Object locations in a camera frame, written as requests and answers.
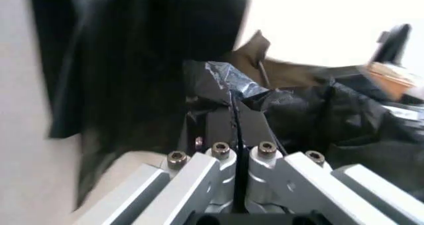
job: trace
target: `hex socket screw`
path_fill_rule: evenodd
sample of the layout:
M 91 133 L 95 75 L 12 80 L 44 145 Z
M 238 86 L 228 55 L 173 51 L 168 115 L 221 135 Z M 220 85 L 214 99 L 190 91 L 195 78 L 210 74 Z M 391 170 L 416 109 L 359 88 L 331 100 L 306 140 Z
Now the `hex socket screw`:
M 258 155 L 262 158 L 273 158 L 277 152 L 277 146 L 272 142 L 261 142 L 258 146 Z
M 319 166 L 323 166 L 325 162 L 325 156 L 315 150 L 308 150 L 305 155 L 310 158 Z
M 227 159 L 230 155 L 230 146 L 225 142 L 217 142 L 212 145 L 212 156 L 222 160 Z
M 187 162 L 187 155 L 182 151 L 173 151 L 167 156 L 168 167 L 170 169 L 181 169 Z

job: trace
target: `metal bracket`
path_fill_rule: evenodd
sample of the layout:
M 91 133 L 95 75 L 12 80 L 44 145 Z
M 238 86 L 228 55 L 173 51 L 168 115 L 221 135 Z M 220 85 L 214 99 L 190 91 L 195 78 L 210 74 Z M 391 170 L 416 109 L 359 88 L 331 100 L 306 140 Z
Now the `metal bracket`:
M 169 175 L 163 170 L 143 164 L 74 225 L 130 224 L 169 180 Z
M 333 224 L 395 224 L 301 152 L 277 159 L 268 178 L 295 213 L 318 211 Z
M 360 164 L 331 174 L 399 224 L 424 224 L 424 204 Z
M 192 212 L 204 212 L 219 185 L 219 162 L 196 153 L 150 205 L 135 225 L 181 225 Z

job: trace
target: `white wall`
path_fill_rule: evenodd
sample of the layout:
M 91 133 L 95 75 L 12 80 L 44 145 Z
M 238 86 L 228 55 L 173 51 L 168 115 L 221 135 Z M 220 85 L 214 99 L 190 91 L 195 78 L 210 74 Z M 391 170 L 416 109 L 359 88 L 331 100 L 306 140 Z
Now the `white wall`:
M 72 211 L 75 138 L 46 139 L 49 112 L 28 0 L 0 0 L 0 224 L 60 225 Z
M 412 25 L 403 64 L 420 71 L 424 0 L 251 0 L 237 46 L 261 29 L 271 42 L 271 58 L 331 67 L 358 65 L 371 58 L 380 33 L 400 23 Z

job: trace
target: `blurry black object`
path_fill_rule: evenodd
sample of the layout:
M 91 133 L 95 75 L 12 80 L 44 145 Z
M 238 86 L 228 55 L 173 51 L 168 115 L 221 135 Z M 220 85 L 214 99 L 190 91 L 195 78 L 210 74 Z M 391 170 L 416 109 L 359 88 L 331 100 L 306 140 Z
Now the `blurry black object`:
M 121 154 L 178 147 L 187 113 L 182 62 L 231 51 L 246 6 L 246 0 L 32 3 L 52 108 L 49 136 L 81 133 L 79 205 Z
M 379 40 L 381 45 L 370 62 L 391 63 L 400 66 L 410 31 L 411 26 L 403 24 L 393 27 L 389 32 L 383 32 Z
M 324 216 L 310 214 L 191 214 L 184 225 L 330 225 Z

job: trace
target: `silver metal part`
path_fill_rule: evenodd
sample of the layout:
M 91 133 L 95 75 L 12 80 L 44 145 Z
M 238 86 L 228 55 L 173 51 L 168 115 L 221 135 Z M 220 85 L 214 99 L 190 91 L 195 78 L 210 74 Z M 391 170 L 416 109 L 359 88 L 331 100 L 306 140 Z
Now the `silver metal part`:
M 130 224 L 168 182 L 163 170 L 143 164 L 74 225 Z
M 182 151 L 173 151 L 167 156 L 168 167 L 171 169 L 181 169 L 187 162 L 187 155 Z
M 283 212 L 283 210 L 280 208 L 282 202 L 268 184 L 270 180 L 268 175 L 272 175 L 272 171 L 275 167 L 277 159 L 282 157 L 283 155 L 278 150 L 274 152 L 274 157 L 262 156 L 262 154 L 259 152 L 259 147 L 254 147 L 250 150 L 248 171 L 249 177 L 247 180 L 245 198 L 245 204 L 247 204 L 246 209 L 249 212 Z M 262 209 L 263 205 L 267 205 L 267 209 Z
M 214 148 L 212 147 L 207 150 L 205 154 L 212 156 L 213 150 Z M 228 150 L 227 158 L 219 161 L 219 185 L 213 199 L 211 200 L 211 204 L 206 209 L 206 212 L 221 213 L 231 211 L 232 201 L 234 198 L 237 154 L 230 148 L 228 148 Z
M 321 153 L 319 153 L 315 150 L 308 150 L 307 152 L 305 152 L 305 156 L 307 156 L 309 159 L 311 159 L 317 165 L 319 165 L 321 167 L 324 166 L 325 157 Z
M 204 212 L 219 185 L 219 162 L 196 153 L 134 221 L 135 225 L 181 225 Z
M 277 146 L 272 142 L 261 142 L 259 143 L 258 153 L 259 156 L 264 158 L 272 158 L 275 156 Z
M 251 214 L 284 214 L 284 210 L 280 206 L 274 204 L 258 204 L 249 199 L 244 200 L 244 207 Z
M 364 166 L 334 170 L 334 177 L 399 224 L 424 224 L 424 204 Z
M 332 224 L 395 224 L 300 152 L 277 159 L 274 169 L 264 173 L 294 213 L 319 211 Z
M 227 159 L 229 157 L 229 153 L 230 153 L 230 146 L 225 143 L 225 142 L 217 142 L 215 144 L 212 145 L 211 148 L 211 156 L 222 160 L 222 159 Z

